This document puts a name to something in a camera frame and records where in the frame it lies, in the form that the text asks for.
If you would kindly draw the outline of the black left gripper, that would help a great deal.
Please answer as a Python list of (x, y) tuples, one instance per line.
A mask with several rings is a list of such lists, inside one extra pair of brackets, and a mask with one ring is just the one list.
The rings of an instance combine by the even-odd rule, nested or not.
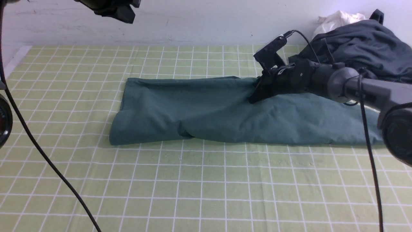
[(102, 17), (114, 18), (120, 22), (132, 24), (135, 19), (135, 12), (132, 7), (139, 8), (140, 0), (76, 0), (94, 14)]

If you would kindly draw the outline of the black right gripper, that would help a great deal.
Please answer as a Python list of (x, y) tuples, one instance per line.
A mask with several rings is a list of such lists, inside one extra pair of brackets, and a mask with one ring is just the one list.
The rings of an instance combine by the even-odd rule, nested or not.
[(310, 79), (318, 68), (318, 62), (308, 59), (278, 68), (264, 68), (262, 75), (253, 83), (254, 90), (248, 97), (248, 102), (255, 104), (277, 94), (301, 93), (308, 88)]

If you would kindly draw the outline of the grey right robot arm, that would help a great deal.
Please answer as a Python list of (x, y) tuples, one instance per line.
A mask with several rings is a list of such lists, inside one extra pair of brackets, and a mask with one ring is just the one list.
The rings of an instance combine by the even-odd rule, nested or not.
[(264, 70), (257, 78), (251, 104), (277, 94), (312, 93), (339, 103), (356, 101), (379, 111), (377, 127), (390, 153), (412, 163), (412, 87), (407, 83), (364, 78), (344, 63), (320, 64), (308, 59)]

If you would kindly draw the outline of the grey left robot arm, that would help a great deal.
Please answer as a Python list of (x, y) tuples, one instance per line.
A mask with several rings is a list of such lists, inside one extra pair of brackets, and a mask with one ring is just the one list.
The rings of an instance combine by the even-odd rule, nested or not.
[[(78, 0), (79, 3), (91, 9), (96, 15), (111, 17), (118, 21), (132, 24), (135, 19), (135, 12), (132, 9), (140, 7), (140, 0)], [(6, 143), (12, 131), (12, 109), (6, 98), (0, 96), (0, 146)]]

